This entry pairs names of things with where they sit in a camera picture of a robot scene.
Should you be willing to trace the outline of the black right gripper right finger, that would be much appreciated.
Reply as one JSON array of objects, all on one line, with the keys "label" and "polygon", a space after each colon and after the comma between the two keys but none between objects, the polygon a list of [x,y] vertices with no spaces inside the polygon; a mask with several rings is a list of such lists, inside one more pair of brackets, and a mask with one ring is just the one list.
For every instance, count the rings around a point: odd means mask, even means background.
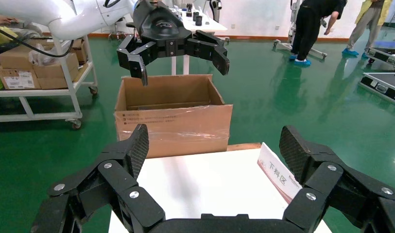
[{"label": "black right gripper right finger", "polygon": [[283,220],[312,233],[328,208],[340,211],[363,233],[395,233],[395,189],[349,167],[328,146],[305,140],[284,126],[279,149],[301,189]]}]

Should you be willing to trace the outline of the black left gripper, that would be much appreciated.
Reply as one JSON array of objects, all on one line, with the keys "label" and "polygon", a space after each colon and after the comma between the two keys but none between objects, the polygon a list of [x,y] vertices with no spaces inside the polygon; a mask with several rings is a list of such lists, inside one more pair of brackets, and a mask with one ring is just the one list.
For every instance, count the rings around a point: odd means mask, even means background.
[{"label": "black left gripper", "polygon": [[141,79],[143,86],[148,85],[146,66],[157,58],[185,55],[187,42],[188,56],[211,61],[224,76],[229,73],[224,41],[201,30],[192,34],[162,2],[153,5],[148,0],[138,1],[133,21],[140,38],[126,36],[117,55],[120,67],[130,71],[132,78]]}]

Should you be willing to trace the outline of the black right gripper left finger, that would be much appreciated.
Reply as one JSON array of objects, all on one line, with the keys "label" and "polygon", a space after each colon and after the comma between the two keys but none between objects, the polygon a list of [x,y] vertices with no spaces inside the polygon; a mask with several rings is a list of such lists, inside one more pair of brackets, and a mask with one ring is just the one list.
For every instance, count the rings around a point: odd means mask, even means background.
[{"label": "black right gripper left finger", "polygon": [[137,182],[148,151],[147,126],[138,124],[128,139],[108,145],[92,164],[48,189],[31,232],[80,233],[107,205],[127,231],[150,232],[165,220],[165,212]]}]

